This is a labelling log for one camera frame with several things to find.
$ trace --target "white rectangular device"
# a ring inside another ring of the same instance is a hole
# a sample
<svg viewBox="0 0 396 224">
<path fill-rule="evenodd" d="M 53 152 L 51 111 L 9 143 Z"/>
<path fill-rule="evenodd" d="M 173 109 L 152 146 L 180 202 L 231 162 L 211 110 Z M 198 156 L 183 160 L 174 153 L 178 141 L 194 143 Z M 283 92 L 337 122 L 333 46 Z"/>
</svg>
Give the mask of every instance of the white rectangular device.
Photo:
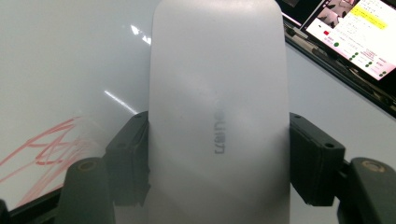
<svg viewBox="0 0 396 224">
<path fill-rule="evenodd" d="M 148 121 L 149 224 L 288 224 L 288 81 L 276 2 L 163 0 Z"/>
</svg>

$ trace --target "computer monitor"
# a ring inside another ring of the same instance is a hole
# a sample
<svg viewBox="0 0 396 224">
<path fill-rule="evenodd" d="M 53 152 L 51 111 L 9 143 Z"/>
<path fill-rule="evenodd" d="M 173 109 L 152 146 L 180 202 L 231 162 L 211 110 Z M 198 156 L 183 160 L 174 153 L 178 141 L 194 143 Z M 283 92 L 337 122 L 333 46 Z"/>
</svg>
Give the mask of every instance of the computer monitor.
<svg viewBox="0 0 396 224">
<path fill-rule="evenodd" d="M 301 28 L 324 0 L 276 0 L 283 18 L 293 27 Z"/>
<path fill-rule="evenodd" d="M 396 105 L 396 1 L 327 0 L 302 30 Z"/>
</svg>

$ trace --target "whiteboard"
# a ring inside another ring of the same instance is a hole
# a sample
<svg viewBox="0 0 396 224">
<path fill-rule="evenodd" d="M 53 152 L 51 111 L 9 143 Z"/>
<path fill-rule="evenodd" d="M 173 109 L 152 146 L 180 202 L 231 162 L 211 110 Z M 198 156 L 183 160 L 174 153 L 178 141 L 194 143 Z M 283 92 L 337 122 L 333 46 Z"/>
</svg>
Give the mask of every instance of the whiteboard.
<svg viewBox="0 0 396 224">
<path fill-rule="evenodd" d="M 59 188 L 148 110 L 150 1 L 0 3 L 0 198 L 8 209 Z"/>
</svg>

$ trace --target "red scribble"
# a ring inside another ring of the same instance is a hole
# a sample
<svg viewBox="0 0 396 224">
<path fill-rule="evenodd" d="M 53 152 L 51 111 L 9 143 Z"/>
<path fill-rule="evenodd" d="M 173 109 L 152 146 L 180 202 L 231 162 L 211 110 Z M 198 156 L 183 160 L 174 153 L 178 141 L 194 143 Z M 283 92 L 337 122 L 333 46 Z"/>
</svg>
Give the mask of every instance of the red scribble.
<svg viewBox="0 0 396 224">
<path fill-rule="evenodd" d="M 46 130 L 38 136 L 29 139 L 21 147 L 18 147 L 7 157 L 0 161 L 0 167 L 7 165 L 13 158 L 24 150 L 37 151 L 35 158 L 29 161 L 27 164 L 22 165 L 17 170 L 7 174 L 4 177 L 0 177 L 0 184 L 7 181 L 13 176 L 31 168 L 32 166 L 46 167 L 46 170 L 42 176 L 38 178 L 34 186 L 22 197 L 21 201 L 17 206 L 21 206 L 25 203 L 38 198 L 43 194 L 45 188 L 62 172 L 66 171 L 67 168 L 78 161 L 83 153 L 83 149 L 88 148 L 89 142 L 77 137 L 72 141 L 64 141 L 67 134 L 76 127 L 75 121 L 79 118 L 72 118 L 63 123 L 56 125 L 55 127 Z M 48 143 L 42 143 L 45 141 L 44 138 L 51 138 Z"/>
</svg>

